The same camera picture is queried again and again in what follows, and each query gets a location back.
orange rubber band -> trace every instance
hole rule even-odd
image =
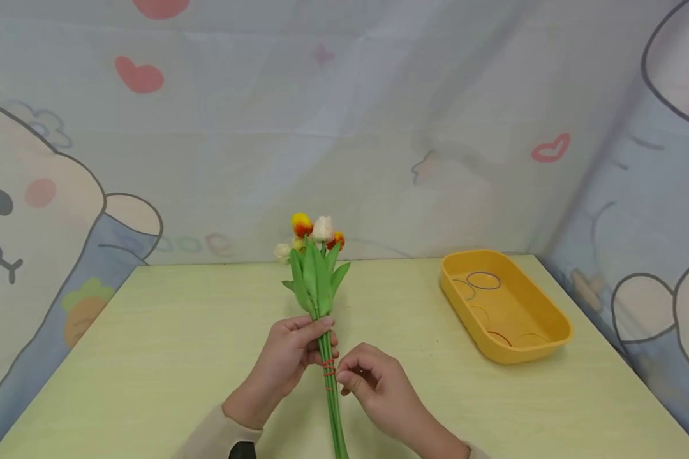
[[[328,361],[322,362],[322,368],[325,370],[331,370],[330,372],[324,373],[324,376],[332,376],[336,374],[336,367],[334,366],[334,357],[330,358]],[[333,388],[326,386],[328,391],[334,391]]]

yellow tray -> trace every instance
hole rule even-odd
[[[495,362],[549,356],[574,334],[567,316],[503,253],[445,256],[441,288],[480,351]]]

light green table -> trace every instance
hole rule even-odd
[[[440,260],[359,261],[335,306],[342,351],[398,357],[423,402],[494,459],[689,459],[689,438],[533,256],[514,257],[575,339],[504,367],[472,343],[438,287]],[[300,314],[287,266],[138,268],[0,445],[0,459],[168,458],[242,381],[274,319]],[[322,372],[275,412],[262,459],[331,457]],[[350,457],[413,458],[343,399]]]

hand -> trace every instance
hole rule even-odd
[[[333,326],[329,316],[316,322],[302,316],[273,324],[251,373],[223,403],[225,414],[240,425],[262,429],[278,403],[301,381],[306,367],[322,365],[316,340]],[[334,332],[330,341],[332,356],[338,358]]]
[[[422,459],[465,459],[470,449],[423,405],[397,359],[361,343],[336,370],[344,396],[354,393],[370,421]]]

green stem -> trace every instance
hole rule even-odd
[[[319,338],[319,353],[322,356],[322,361],[326,361],[325,354],[322,352],[322,349],[326,348],[326,342],[324,341],[325,337],[327,335],[324,335],[324,337]],[[324,368],[324,373],[329,373],[330,369],[329,368]],[[325,386],[329,386],[329,381],[328,381],[328,376],[324,377],[324,384]],[[339,441],[337,441],[337,426],[334,421],[334,417],[332,417],[332,409],[334,407],[334,400],[332,399],[332,391],[327,390],[327,409],[329,410],[329,425],[332,430],[332,442],[334,446],[334,450],[336,451],[339,449]]]
[[[319,314],[319,308],[315,307],[314,309],[314,320],[319,320],[321,319],[321,315]],[[328,361],[329,359],[332,358],[331,352],[332,352],[332,347],[331,347],[331,341],[330,341],[330,334],[329,332],[325,333],[322,335],[318,340],[319,344],[319,353],[320,356],[322,357],[322,361]],[[329,373],[331,371],[330,368],[323,368],[323,373]],[[325,387],[331,387],[332,390],[326,390],[327,391],[327,409],[329,411],[329,425],[332,430],[332,446],[334,448],[334,455],[336,459],[342,459],[339,451],[344,445],[340,444],[340,439],[343,438],[339,432],[341,431],[341,426],[339,426],[339,423],[337,422],[337,419],[335,418],[335,403],[336,403],[336,380],[331,381],[332,376],[325,376],[324,377],[324,384]]]
[[[330,361],[332,359],[332,348],[330,341],[329,332],[324,335],[322,341],[320,341],[320,353],[322,354],[322,359],[324,361]],[[330,420],[334,422],[334,431],[332,432],[333,441],[335,444],[335,456],[336,459],[349,459],[348,452],[346,451],[345,445],[345,435],[343,433],[343,427],[341,427],[341,417],[339,413],[339,397],[336,392],[337,382],[334,375],[329,375],[325,377],[325,383],[327,387],[331,387],[331,403],[329,405],[329,416]]]

